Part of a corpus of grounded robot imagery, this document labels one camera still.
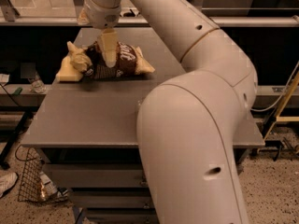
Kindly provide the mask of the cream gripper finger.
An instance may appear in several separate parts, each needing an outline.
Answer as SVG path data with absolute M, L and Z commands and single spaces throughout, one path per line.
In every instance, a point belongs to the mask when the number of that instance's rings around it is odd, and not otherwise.
M 113 28 L 103 29 L 97 37 L 97 43 L 101 50 L 106 66 L 112 68 L 117 61 L 118 35 Z
M 78 15 L 78 18 L 77 18 L 77 22 L 78 22 L 78 25 L 80 25 L 80 26 L 89 25 L 90 24 L 90 20 L 89 20 L 87 14 L 86 14 L 84 8 L 79 12 L 79 15 Z

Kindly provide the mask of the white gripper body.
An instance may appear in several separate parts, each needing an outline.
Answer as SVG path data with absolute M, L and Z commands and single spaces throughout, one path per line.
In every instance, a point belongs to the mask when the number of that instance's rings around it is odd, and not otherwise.
M 107 8 L 93 0 L 84 0 L 83 11 L 93 28 L 113 28 L 118 24 L 121 6 Z

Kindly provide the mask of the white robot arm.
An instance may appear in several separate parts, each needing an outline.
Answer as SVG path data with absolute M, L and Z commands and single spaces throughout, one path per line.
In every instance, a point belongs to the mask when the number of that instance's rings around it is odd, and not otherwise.
M 184 69 L 139 108 L 136 135 L 160 224 L 249 224 L 233 139 L 255 101 L 245 52 L 186 0 L 130 0 Z M 84 0 L 92 27 L 114 27 L 121 0 Z

